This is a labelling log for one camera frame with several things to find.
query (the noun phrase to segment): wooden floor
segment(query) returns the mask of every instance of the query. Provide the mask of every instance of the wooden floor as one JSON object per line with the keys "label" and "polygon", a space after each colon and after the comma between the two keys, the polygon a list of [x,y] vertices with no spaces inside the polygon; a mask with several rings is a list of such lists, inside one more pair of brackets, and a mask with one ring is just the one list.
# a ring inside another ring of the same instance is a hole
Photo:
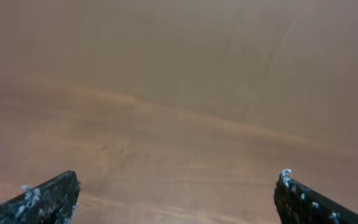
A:
{"label": "wooden floor", "polygon": [[279,223],[282,169],[358,212],[358,151],[150,103],[0,73],[0,203],[66,170],[73,223]]}

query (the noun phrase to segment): wood grain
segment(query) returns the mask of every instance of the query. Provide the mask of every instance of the wood grain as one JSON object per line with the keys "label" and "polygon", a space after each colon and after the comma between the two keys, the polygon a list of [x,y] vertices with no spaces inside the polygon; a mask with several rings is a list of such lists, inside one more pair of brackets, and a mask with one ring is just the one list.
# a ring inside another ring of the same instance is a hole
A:
{"label": "wood grain", "polygon": [[358,151],[0,73],[0,203],[71,169],[83,189],[74,223],[279,223],[284,168],[358,212]]}
{"label": "wood grain", "polygon": [[0,70],[358,148],[356,0],[0,0]]}

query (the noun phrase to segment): beige wall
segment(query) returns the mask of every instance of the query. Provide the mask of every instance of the beige wall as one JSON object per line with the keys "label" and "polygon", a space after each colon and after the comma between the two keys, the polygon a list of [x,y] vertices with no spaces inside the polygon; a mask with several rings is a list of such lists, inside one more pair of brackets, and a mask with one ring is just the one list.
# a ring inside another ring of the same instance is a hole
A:
{"label": "beige wall", "polygon": [[0,70],[358,147],[355,0],[5,0]]}

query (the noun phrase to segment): wall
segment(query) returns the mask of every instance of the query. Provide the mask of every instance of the wall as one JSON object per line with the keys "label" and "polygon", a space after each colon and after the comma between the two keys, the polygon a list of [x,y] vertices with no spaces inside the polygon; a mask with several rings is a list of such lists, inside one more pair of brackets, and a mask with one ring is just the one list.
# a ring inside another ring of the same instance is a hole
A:
{"label": "wall", "polygon": [[358,1],[0,1],[0,70],[358,148]]}

